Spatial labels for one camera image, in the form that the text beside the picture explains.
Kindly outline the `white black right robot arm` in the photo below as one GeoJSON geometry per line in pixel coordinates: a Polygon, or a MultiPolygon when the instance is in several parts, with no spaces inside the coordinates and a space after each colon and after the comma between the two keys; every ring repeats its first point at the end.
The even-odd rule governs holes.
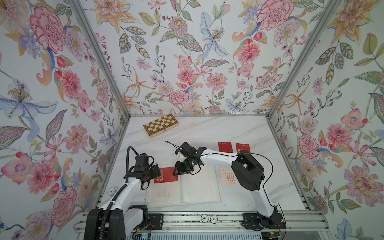
{"type": "Polygon", "coordinates": [[[177,147],[175,156],[178,161],[175,163],[174,175],[195,175],[195,167],[215,166],[231,169],[239,184],[248,190],[255,203],[256,212],[242,214],[242,226],[247,230],[285,230],[287,228],[284,214],[279,213],[278,206],[273,205],[265,190],[264,167],[255,157],[260,154],[253,154],[246,150],[239,153],[217,152],[205,147],[198,149],[187,142],[177,147]]]}

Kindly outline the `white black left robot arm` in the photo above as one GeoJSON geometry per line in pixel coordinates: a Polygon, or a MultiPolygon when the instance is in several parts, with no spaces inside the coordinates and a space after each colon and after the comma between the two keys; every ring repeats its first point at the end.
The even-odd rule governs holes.
{"type": "Polygon", "coordinates": [[[126,240],[148,228],[150,220],[146,205],[133,201],[145,184],[158,178],[161,171],[155,159],[145,153],[135,156],[135,165],[126,169],[125,183],[103,207],[91,210],[87,215],[85,240],[126,240]]]}

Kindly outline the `white photo album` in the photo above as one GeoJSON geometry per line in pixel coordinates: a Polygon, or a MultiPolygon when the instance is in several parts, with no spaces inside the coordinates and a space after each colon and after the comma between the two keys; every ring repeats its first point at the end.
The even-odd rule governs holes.
{"type": "Polygon", "coordinates": [[[196,175],[180,175],[172,183],[155,184],[151,180],[147,189],[150,208],[218,203],[221,196],[214,167],[201,168],[196,175]]]}

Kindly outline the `beige card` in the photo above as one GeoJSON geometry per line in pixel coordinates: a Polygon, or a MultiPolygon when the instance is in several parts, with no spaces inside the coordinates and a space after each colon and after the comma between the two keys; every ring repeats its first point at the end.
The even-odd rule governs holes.
{"type": "Polygon", "coordinates": [[[220,167],[220,179],[221,179],[221,185],[223,187],[237,185],[236,176],[234,172],[230,169],[220,167]]]}

